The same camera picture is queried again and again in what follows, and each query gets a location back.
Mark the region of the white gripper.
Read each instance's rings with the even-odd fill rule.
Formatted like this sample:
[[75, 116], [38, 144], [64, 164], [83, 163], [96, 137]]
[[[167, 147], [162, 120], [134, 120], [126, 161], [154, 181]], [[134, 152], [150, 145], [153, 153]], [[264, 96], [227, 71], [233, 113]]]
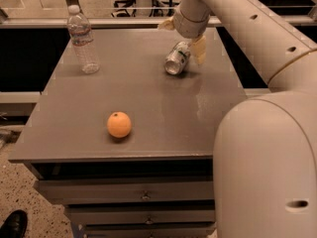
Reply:
[[183, 38], [192, 39], [189, 44], [191, 55], [195, 62], [201, 65], [206, 59], [206, 38], [202, 34], [207, 28], [209, 18], [209, 10], [203, 12], [200, 20], [193, 20], [185, 17], [181, 10], [176, 8], [173, 17], [159, 23], [158, 29], [169, 31], [176, 29]]

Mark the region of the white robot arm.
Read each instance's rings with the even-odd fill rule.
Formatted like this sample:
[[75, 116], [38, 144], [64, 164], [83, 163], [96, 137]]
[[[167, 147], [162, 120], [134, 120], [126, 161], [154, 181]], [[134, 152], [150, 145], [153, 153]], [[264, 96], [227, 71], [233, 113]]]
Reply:
[[216, 15], [269, 92], [222, 119], [213, 150], [218, 238], [317, 238], [317, 51], [258, 0], [181, 0], [162, 22], [206, 57]]

